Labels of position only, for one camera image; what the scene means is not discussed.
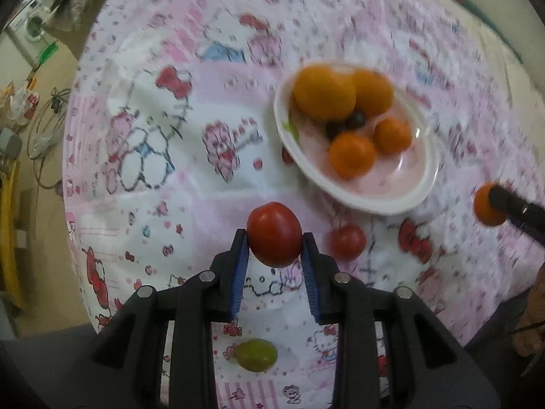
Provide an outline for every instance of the plastic bag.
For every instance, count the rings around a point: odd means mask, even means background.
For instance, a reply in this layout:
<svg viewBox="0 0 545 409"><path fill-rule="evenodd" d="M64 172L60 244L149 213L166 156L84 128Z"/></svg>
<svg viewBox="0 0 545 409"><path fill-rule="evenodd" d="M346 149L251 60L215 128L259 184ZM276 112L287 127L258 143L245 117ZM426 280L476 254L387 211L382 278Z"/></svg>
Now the plastic bag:
<svg viewBox="0 0 545 409"><path fill-rule="evenodd" d="M50 147L55 146L63 136L64 129L62 127L56 127L48 131L44 131L40 135L34 137L32 140L31 148L29 149L30 157L32 159L39 157L45 153Z"/></svg>
<svg viewBox="0 0 545 409"><path fill-rule="evenodd" d="M19 89L12 96L8 118L19 126L26 126L36 112L40 96L27 88Z"/></svg>

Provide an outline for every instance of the blueberry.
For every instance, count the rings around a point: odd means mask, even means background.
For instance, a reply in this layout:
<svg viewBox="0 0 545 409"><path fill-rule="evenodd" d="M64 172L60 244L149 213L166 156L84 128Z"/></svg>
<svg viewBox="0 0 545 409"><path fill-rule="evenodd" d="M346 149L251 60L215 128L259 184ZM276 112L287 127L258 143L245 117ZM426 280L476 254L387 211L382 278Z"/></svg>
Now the blueberry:
<svg viewBox="0 0 545 409"><path fill-rule="evenodd" d="M356 111L344 121L344 125L347 129L354 130L364 127L366 122L365 115Z"/></svg>
<svg viewBox="0 0 545 409"><path fill-rule="evenodd" d="M333 141L337 135L346 130L344 123L337 121L329 121L325 125L325 134L327 135L329 141Z"/></svg>

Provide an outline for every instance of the red tomato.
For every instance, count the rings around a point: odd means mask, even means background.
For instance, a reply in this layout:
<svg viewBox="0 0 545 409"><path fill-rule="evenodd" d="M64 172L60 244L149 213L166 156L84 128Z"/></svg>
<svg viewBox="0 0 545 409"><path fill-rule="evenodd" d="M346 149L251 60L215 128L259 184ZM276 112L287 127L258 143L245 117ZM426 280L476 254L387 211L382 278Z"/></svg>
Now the red tomato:
<svg viewBox="0 0 545 409"><path fill-rule="evenodd" d="M292 156L285 146L282 146L282 161L286 166L291 166L294 163Z"/></svg>
<svg viewBox="0 0 545 409"><path fill-rule="evenodd" d="M355 260L366 245L365 233L356 225L343 226L330 234L331 254L337 261Z"/></svg>
<svg viewBox="0 0 545 409"><path fill-rule="evenodd" d="M271 202L254 209L246 229L248 246L255 258L269 267L285 268L301 252L301 224L282 203Z"/></svg>

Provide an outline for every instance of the person's hand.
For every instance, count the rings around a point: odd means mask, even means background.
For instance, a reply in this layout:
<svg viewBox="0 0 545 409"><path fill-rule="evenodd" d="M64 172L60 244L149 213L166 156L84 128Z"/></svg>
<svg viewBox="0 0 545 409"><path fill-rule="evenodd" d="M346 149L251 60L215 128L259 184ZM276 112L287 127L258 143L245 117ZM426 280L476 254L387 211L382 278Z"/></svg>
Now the person's hand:
<svg viewBox="0 0 545 409"><path fill-rule="evenodd" d="M528 306L517 329L542 321L545 321L545 265L538 272L536 284L528 294ZM545 324L513 335L513 344L523 357L537 353L545 348Z"/></svg>

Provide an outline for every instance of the small orange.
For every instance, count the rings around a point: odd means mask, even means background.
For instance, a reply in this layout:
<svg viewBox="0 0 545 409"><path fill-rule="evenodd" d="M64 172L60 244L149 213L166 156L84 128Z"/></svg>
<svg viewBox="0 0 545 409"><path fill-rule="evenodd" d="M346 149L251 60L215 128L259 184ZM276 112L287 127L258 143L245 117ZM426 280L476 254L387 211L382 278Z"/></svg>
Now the small orange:
<svg viewBox="0 0 545 409"><path fill-rule="evenodd" d="M292 96L290 97L290 105L288 106L288 110L290 113L292 113L294 110L297 111L299 110L299 106L297 106L297 102L295 100L295 97Z"/></svg>
<svg viewBox="0 0 545 409"><path fill-rule="evenodd" d="M356 109L367 119L392 107L393 87L384 75L370 69L358 69L352 79L356 85Z"/></svg>
<svg viewBox="0 0 545 409"><path fill-rule="evenodd" d="M386 118L375 127L373 140L383 154L395 155L410 148L412 132L406 122Z"/></svg>
<svg viewBox="0 0 545 409"><path fill-rule="evenodd" d="M345 180L365 175L377 157L373 143L355 132L343 132L329 146L329 162Z"/></svg>
<svg viewBox="0 0 545 409"><path fill-rule="evenodd" d="M485 226L491 227L502 225L508 219L507 214L493 209L490 205L488 193L494 185L493 181L483 184L475 193L475 200L473 201L473 212L477 219Z"/></svg>
<svg viewBox="0 0 545 409"><path fill-rule="evenodd" d="M293 95L301 111L316 121L343 121L356 105L352 76L325 65L302 69L295 79Z"/></svg>

